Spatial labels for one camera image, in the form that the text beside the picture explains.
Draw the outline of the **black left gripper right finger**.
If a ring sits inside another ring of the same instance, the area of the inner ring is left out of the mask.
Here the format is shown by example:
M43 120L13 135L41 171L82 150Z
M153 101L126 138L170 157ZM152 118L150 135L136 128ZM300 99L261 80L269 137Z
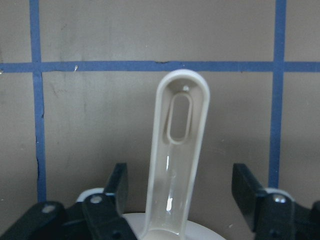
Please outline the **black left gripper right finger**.
M232 168L232 196L256 240L318 240L320 203L303 207L286 191L265 188L244 163Z

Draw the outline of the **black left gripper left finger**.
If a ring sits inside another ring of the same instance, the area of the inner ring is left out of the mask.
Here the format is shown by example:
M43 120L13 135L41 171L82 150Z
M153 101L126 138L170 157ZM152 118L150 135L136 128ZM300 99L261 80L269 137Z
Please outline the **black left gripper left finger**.
M31 206L2 240L135 240L124 218L128 196L126 163L117 163L101 192L89 193L69 208L58 201Z

